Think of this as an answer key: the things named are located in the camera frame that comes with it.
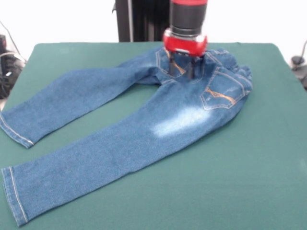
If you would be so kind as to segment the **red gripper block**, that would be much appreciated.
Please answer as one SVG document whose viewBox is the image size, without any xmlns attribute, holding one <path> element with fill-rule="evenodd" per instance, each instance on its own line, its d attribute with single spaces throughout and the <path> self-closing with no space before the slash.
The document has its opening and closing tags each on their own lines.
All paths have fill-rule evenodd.
<svg viewBox="0 0 307 230">
<path fill-rule="evenodd" d="M 175 75 L 175 56 L 174 53 L 180 53 L 191 56 L 188 70 L 188 78 L 193 79 L 195 74 L 195 57 L 201 57 L 205 54 L 208 38 L 206 35 L 197 36 L 179 36 L 167 28 L 163 34 L 163 43 L 169 52 L 169 75 Z"/>
</svg>

